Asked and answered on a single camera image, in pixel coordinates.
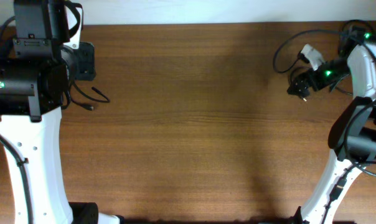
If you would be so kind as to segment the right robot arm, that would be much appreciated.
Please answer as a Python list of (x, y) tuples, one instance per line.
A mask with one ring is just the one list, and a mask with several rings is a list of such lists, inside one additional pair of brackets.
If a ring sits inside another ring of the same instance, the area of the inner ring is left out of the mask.
[(329, 158), (320, 181), (287, 223), (332, 223), (356, 178), (362, 173), (376, 176), (368, 170), (376, 165), (376, 35), (357, 26), (338, 34), (337, 59), (326, 61), (307, 44), (298, 57), (310, 67), (289, 78), (288, 94), (305, 99), (311, 90), (334, 89), (351, 77), (353, 100), (329, 132)]

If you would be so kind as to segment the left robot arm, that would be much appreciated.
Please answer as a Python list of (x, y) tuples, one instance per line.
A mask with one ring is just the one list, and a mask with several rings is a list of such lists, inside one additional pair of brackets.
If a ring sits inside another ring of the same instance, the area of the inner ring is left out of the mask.
[(0, 143), (16, 223), (123, 223), (96, 203), (69, 202), (60, 160), (62, 111), (77, 80), (95, 77), (94, 48), (80, 41), (83, 7), (72, 1), (15, 1), (16, 34), (0, 26)]

